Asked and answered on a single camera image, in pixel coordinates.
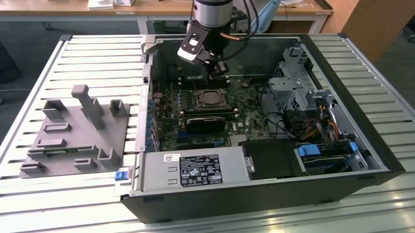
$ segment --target sticker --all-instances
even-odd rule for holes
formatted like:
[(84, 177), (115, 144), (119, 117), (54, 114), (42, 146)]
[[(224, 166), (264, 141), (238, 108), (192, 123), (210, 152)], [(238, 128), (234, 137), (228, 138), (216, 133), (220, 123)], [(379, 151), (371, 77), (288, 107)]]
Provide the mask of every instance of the sticker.
[(223, 183), (218, 154), (178, 158), (183, 187)]
[(176, 162), (180, 159), (180, 154), (166, 154), (164, 162)]
[(130, 11), (118, 11), (116, 14), (118, 15), (134, 15), (135, 13)]

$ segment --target desk leg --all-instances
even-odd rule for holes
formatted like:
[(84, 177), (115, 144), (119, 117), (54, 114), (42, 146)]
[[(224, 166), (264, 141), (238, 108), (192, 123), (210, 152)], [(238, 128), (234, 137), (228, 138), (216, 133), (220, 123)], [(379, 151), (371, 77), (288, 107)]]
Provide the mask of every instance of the desk leg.
[(308, 31), (310, 34), (319, 34), (321, 33), (323, 26), (325, 26), (325, 23), (326, 23), (326, 20), (327, 20), (326, 15), (322, 15), (317, 18), (317, 20), (312, 22), (312, 25), (311, 25), (311, 28)]
[(147, 16), (138, 16), (136, 17), (136, 22), (139, 25), (139, 33), (143, 35), (148, 34), (148, 27), (147, 27), (147, 22), (148, 22), (148, 17)]

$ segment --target barcode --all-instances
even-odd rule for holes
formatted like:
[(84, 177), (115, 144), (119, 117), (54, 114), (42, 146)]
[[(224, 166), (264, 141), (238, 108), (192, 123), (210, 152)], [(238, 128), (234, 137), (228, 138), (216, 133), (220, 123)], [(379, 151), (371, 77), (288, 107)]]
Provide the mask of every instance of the barcode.
[(180, 154), (166, 154), (164, 162), (176, 162), (180, 159)]

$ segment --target gray fixture post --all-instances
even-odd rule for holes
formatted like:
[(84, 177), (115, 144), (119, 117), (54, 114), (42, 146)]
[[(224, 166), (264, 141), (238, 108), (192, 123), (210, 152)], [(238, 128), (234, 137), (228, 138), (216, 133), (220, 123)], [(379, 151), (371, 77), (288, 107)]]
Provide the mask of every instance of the gray fixture post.
[(88, 95), (88, 86), (87, 85), (75, 85), (72, 88), (72, 96), (79, 99), (80, 104), (83, 105), (83, 112), (91, 119), (91, 122), (98, 130), (102, 130), (106, 125), (102, 119), (103, 108), (98, 103), (96, 99), (91, 99)]

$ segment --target white label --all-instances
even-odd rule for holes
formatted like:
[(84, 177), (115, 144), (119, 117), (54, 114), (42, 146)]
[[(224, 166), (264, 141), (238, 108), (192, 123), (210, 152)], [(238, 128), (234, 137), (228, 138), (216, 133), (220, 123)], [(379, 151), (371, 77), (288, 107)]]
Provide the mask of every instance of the white label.
[(130, 11), (118, 11), (116, 14), (118, 15), (134, 15), (135, 13)]
[(180, 160), (180, 154), (166, 154), (164, 162), (176, 162)]
[(211, 176), (211, 179), (212, 180), (218, 180), (218, 179), (220, 179), (222, 178), (222, 176)]

